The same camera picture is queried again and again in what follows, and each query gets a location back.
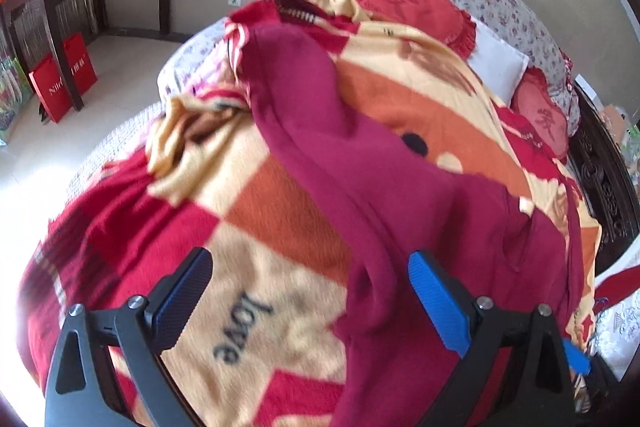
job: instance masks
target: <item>carved headboard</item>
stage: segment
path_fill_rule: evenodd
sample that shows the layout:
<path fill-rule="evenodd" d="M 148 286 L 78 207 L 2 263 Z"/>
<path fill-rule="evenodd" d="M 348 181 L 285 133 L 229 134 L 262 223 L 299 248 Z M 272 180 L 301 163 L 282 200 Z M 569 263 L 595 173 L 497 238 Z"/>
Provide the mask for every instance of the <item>carved headboard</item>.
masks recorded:
<path fill-rule="evenodd" d="M 578 86 L 580 127 L 569 156 L 594 216 L 602 225 L 596 275 L 625 252 L 640 233 L 640 204 L 618 147 Z"/>

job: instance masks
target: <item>red gift bag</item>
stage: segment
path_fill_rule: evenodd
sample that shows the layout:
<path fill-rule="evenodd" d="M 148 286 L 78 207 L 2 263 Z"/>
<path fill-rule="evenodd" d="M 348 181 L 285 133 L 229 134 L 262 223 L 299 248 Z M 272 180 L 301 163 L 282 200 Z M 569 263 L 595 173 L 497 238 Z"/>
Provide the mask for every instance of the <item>red gift bag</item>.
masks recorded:
<path fill-rule="evenodd" d="M 71 35 L 64 41 L 63 46 L 78 91 L 80 94 L 84 94 L 95 84 L 97 77 L 84 45 L 82 34 Z M 29 77 L 49 118 L 58 123 L 71 109 L 71 99 L 62 85 L 62 78 L 60 78 L 53 56 L 47 55 L 29 73 Z"/>

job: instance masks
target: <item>bolt head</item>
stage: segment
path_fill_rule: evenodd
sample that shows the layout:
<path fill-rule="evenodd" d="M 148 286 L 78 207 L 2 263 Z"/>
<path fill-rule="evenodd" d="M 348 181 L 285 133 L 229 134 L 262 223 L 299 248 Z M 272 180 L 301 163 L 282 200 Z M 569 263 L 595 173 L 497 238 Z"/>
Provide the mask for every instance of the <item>bolt head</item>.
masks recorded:
<path fill-rule="evenodd" d="M 145 298 L 142 295 L 133 295 L 133 297 L 129 298 L 127 301 L 127 306 L 132 310 L 137 310 L 145 303 Z"/>
<path fill-rule="evenodd" d="M 549 315 L 551 315 L 551 313 L 553 313 L 553 310 L 551 309 L 551 306 L 549 306 L 548 304 L 539 304 L 538 313 L 543 317 L 548 317 Z"/>
<path fill-rule="evenodd" d="M 494 307 L 494 301 L 491 297 L 481 296 L 476 299 L 476 304 L 481 310 L 490 310 Z"/>
<path fill-rule="evenodd" d="M 84 312 L 84 306 L 82 306 L 82 304 L 73 304 L 71 308 L 69 308 L 69 315 L 72 317 L 77 317 L 82 312 Z"/>

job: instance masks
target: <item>red heart pillow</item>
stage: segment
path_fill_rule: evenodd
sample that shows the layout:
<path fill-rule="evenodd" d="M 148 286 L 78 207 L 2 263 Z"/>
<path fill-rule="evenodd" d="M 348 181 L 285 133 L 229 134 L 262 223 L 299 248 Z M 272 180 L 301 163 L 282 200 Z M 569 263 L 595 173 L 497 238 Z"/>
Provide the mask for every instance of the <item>red heart pillow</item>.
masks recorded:
<path fill-rule="evenodd" d="M 535 66 L 527 68 L 513 94 L 511 108 L 529 120 L 558 159 L 566 160 L 569 150 L 566 117 L 549 98 L 542 70 Z"/>

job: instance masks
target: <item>red blanket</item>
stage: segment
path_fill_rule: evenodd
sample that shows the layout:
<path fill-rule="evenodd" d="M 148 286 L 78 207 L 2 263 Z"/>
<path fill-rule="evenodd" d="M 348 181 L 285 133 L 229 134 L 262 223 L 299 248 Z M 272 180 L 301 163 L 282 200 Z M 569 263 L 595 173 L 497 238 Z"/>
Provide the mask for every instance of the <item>red blanket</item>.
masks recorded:
<path fill-rule="evenodd" d="M 314 2 L 239 12 L 238 83 L 171 99 L 52 224 L 20 292 L 42 386 L 71 304 L 148 293 L 194 245 L 214 275 L 162 358 L 209 426 L 413 422 L 456 362 L 408 287 L 418 248 L 502 306 L 548 301 L 579 340 L 599 227 L 562 167 L 438 42 Z"/>

